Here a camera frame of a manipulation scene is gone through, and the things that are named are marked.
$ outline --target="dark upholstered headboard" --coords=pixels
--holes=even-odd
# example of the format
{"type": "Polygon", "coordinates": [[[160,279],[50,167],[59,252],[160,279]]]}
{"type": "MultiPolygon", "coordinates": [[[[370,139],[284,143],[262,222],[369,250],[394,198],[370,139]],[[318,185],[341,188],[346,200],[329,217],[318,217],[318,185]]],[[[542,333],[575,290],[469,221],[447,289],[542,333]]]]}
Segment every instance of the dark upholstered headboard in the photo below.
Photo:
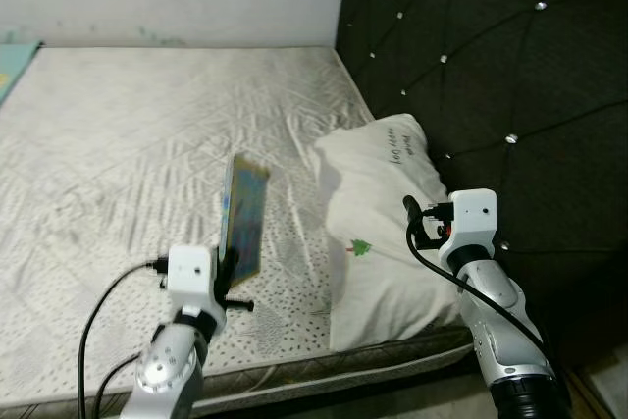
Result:
{"type": "Polygon", "coordinates": [[[450,191],[497,192],[528,298],[625,290],[628,0],[342,0],[337,49],[376,118],[417,118],[450,191]]]}

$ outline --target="black cable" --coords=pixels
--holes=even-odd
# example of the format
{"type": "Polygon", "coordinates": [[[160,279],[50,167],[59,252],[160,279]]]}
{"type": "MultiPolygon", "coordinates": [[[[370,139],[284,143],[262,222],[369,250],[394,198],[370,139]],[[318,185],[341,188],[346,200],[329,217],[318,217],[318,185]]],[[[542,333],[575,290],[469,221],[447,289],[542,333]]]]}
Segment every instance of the black cable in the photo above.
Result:
{"type": "Polygon", "coordinates": [[[100,297],[96,307],[93,309],[91,314],[89,315],[89,319],[87,320],[87,324],[85,324],[85,328],[83,329],[82,335],[80,336],[80,345],[78,346],[78,380],[77,380],[77,389],[78,389],[78,418],[79,419],[87,419],[87,407],[85,405],[85,348],[87,346],[87,335],[89,334],[89,329],[91,328],[92,323],[100,310],[100,307],[105,302],[105,299],[109,294],[113,291],[113,289],[128,275],[133,272],[144,269],[151,268],[154,266],[153,262],[143,262],[140,265],[136,265],[126,270],[122,275],[120,275],[112,284],[109,285],[105,293],[100,297]]]}
{"type": "Polygon", "coordinates": [[[105,388],[107,388],[107,384],[111,381],[111,379],[123,368],[125,368],[130,363],[133,363],[135,360],[139,358],[139,353],[132,355],[131,357],[123,360],[118,365],[116,365],[111,372],[107,374],[105,379],[100,384],[100,388],[98,388],[98,392],[96,393],[96,398],[94,399],[94,404],[91,407],[91,419],[99,419],[100,418],[100,402],[102,401],[102,395],[105,393],[105,388]]]}
{"type": "Polygon", "coordinates": [[[508,321],[515,328],[517,328],[519,331],[521,331],[521,334],[523,334],[526,338],[528,338],[530,340],[530,342],[533,343],[534,346],[545,356],[545,358],[548,360],[549,366],[551,367],[551,369],[554,371],[554,374],[558,378],[558,376],[560,375],[560,373],[559,373],[560,370],[558,370],[558,365],[556,364],[555,361],[552,360],[553,356],[550,355],[550,353],[548,352],[546,347],[543,345],[541,340],[539,340],[539,338],[537,338],[534,335],[534,333],[532,331],[530,331],[526,327],[526,325],[524,325],[521,321],[519,321],[517,318],[515,318],[506,309],[504,309],[503,307],[499,306],[497,303],[495,303],[490,298],[488,298],[486,295],[484,295],[481,291],[471,287],[466,282],[462,282],[460,279],[458,279],[454,275],[452,275],[449,272],[443,270],[441,267],[438,267],[437,265],[433,264],[428,259],[423,257],[419,253],[419,251],[416,249],[416,247],[414,247],[414,243],[412,241],[413,227],[414,227],[414,223],[412,222],[412,223],[410,223],[408,225],[408,229],[405,232],[405,240],[406,240],[406,242],[408,244],[408,248],[410,249],[410,252],[412,252],[412,255],[414,255],[414,257],[416,257],[417,260],[419,262],[421,262],[423,265],[425,265],[428,269],[432,270],[433,272],[436,272],[441,277],[444,277],[445,279],[449,280],[453,284],[458,285],[460,288],[466,290],[467,292],[469,292],[470,294],[472,294],[473,296],[478,298],[480,301],[482,301],[483,303],[485,303],[489,307],[493,308],[500,316],[505,318],[506,321],[508,321]]]}

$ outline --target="white pillow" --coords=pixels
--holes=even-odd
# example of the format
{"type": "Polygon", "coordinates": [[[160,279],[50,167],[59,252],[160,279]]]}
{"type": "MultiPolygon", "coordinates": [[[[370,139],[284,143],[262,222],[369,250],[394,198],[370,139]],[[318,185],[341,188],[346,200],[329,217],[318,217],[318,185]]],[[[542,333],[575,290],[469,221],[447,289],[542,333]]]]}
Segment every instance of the white pillow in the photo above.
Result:
{"type": "MultiPolygon", "coordinates": [[[[408,339],[457,319],[455,286],[423,267],[405,243],[405,195],[421,208],[446,201],[411,115],[394,115],[316,141],[310,156],[327,205],[330,349],[408,339]]],[[[426,225],[430,237],[436,228],[426,225]]],[[[424,255],[438,264],[437,251],[424,255]]]]}

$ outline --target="tufted headboard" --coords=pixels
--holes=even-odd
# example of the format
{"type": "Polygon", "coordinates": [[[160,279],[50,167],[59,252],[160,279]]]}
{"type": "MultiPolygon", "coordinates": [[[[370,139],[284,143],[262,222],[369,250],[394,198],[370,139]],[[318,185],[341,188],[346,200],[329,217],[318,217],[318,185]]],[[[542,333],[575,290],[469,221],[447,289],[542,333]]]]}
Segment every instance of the tufted headboard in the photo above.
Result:
{"type": "Polygon", "coordinates": [[[342,0],[337,49],[375,117],[413,114],[450,191],[497,192],[497,259],[556,317],[628,279],[627,7],[342,0]]]}

